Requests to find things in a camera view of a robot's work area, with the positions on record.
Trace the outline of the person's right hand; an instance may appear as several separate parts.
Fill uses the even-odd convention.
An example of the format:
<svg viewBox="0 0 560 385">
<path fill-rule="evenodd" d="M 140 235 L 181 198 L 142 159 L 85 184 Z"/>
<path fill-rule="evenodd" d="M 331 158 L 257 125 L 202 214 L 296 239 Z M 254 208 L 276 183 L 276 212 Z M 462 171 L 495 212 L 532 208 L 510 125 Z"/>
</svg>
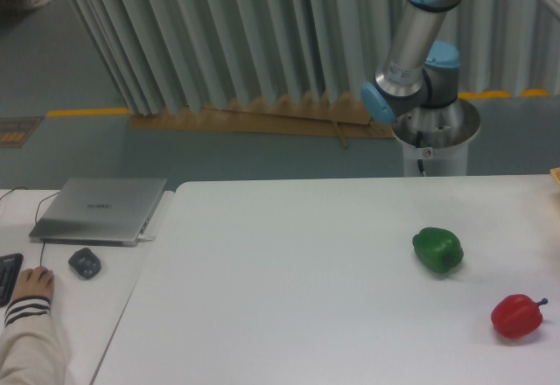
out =
<svg viewBox="0 0 560 385">
<path fill-rule="evenodd" d="M 54 274 L 44 266 L 23 270 L 15 284 L 11 301 L 24 298 L 45 298 L 51 300 L 54 291 Z"/>
</svg>

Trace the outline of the cream sleeved forearm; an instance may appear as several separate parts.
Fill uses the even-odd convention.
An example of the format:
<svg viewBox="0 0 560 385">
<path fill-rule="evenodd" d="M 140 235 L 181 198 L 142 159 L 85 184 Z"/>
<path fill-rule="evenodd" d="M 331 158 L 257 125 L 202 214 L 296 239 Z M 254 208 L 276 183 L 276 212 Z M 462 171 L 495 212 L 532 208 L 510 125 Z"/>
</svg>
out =
<svg viewBox="0 0 560 385">
<path fill-rule="evenodd" d="M 65 355 L 47 297 L 22 297 L 6 308 L 1 333 L 2 384 L 62 384 Z"/>
</svg>

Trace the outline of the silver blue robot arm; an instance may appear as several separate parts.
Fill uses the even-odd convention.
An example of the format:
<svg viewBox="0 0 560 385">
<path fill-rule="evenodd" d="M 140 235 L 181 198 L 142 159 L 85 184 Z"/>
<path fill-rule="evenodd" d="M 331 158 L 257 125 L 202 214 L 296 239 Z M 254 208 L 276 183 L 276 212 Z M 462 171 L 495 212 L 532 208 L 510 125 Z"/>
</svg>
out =
<svg viewBox="0 0 560 385">
<path fill-rule="evenodd" d="M 370 115 L 416 148 L 463 144 L 480 129 L 478 110 L 459 99 L 459 50 L 437 39 L 461 1 L 407 0 L 388 57 L 361 88 Z M 559 13 L 559 0 L 537 1 Z"/>
</svg>

